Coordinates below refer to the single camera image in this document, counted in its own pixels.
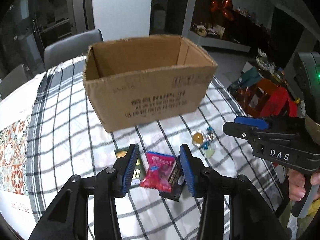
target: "red balloon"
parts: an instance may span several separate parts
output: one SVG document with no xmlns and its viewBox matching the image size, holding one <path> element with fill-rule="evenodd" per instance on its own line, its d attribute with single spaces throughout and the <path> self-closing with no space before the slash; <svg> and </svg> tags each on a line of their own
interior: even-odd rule
<svg viewBox="0 0 320 240">
<path fill-rule="evenodd" d="M 223 0 L 222 8 L 225 8 L 225 9 L 228 9 L 228 10 L 232 10 L 233 9 L 232 0 Z"/>
<path fill-rule="evenodd" d="M 220 5 L 219 5 L 218 1 L 217 1 L 217 0 L 213 0 L 213 1 L 211 2 L 210 11 L 211 11 L 211 12 L 216 12 L 216 11 L 218 11 L 219 9 L 220 9 Z"/>
<path fill-rule="evenodd" d="M 232 13 L 230 11 L 228 11 L 225 8 L 222 8 L 221 10 L 222 15 L 227 18 L 229 21 L 233 21 L 235 18 L 233 17 Z"/>
</svg>

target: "green packet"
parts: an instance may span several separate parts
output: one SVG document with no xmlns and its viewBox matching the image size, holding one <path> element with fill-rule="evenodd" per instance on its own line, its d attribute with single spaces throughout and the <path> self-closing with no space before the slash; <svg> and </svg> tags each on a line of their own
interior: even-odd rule
<svg viewBox="0 0 320 240">
<path fill-rule="evenodd" d="M 118 159 L 118 158 L 124 157 L 127 154 L 128 149 L 129 149 L 129 147 L 115 150 L 116 158 Z M 136 168 L 133 172 L 133 177 L 132 177 L 130 188 L 139 186 L 141 181 L 145 178 L 145 176 L 146 176 L 146 170 L 143 166 L 143 162 L 140 157 L 140 152 L 138 152 L 137 164 L 136 164 Z"/>
</svg>

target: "patterned tile print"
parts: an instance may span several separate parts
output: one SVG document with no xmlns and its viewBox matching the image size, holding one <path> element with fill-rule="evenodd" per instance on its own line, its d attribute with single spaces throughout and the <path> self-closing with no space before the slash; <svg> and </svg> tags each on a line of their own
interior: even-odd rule
<svg viewBox="0 0 320 240">
<path fill-rule="evenodd" d="M 28 195 L 25 174 L 29 120 L 28 116 L 0 131 L 0 190 Z"/>
</svg>

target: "human hand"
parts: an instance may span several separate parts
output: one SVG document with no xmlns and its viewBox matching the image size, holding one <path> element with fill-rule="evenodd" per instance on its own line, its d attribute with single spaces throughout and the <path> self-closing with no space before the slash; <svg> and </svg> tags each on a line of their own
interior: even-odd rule
<svg viewBox="0 0 320 240">
<path fill-rule="evenodd" d="M 303 174 L 298 171 L 289 169 L 289 198 L 293 201 L 300 201 L 306 190 L 304 188 L 306 180 Z M 311 185 L 320 184 L 320 170 L 312 174 Z M 320 188 L 313 200 L 320 198 Z"/>
</svg>

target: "gray chair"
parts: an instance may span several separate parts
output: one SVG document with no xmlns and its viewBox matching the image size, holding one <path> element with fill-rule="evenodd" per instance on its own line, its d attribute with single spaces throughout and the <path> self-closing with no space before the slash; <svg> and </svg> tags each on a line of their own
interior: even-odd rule
<svg viewBox="0 0 320 240">
<path fill-rule="evenodd" d="M 28 78 L 23 64 L 20 64 L 1 81 L 0 96 L 2 100 L 26 82 L 28 82 Z"/>
<path fill-rule="evenodd" d="M 46 70 L 74 57 L 86 55 L 89 45 L 103 41 L 98 29 L 78 33 L 57 41 L 44 50 L 44 67 Z"/>
</svg>

